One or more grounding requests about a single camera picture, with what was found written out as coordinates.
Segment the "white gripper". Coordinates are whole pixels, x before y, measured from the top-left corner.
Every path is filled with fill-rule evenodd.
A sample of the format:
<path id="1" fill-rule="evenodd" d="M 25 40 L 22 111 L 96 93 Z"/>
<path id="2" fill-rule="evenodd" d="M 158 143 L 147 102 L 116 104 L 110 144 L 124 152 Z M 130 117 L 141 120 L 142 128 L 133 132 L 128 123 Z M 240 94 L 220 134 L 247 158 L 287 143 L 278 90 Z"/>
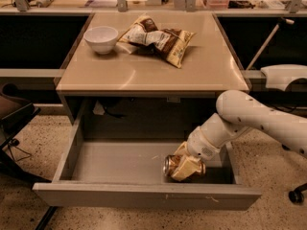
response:
<path id="1" fill-rule="evenodd" d="M 201 160 L 211 160 L 220 150 L 209 142 L 198 126 L 190 133 L 187 142 L 182 142 L 174 152 L 175 169 L 171 177 L 176 181 L 182 181 L 193 173 L 202 172 Z"/>

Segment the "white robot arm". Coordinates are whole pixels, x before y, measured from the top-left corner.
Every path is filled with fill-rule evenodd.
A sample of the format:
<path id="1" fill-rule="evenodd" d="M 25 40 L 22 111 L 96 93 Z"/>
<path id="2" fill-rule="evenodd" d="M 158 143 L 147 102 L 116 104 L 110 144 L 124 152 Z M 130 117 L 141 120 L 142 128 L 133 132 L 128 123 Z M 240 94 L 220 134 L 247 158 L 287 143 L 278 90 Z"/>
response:
<path id="1" fill-rule="evenodd" d="M 206 161 L 220 153 L 222 147 L 258 129 L 288 149 L 307 156 L 307 120 L 272 109 L 250 95 L 228 90 L 216 101 L 217 112 L 197 126 L 174 152 L 165 158 L 164 173 L 175 181 L 191 175 L 205 174 Z"/>

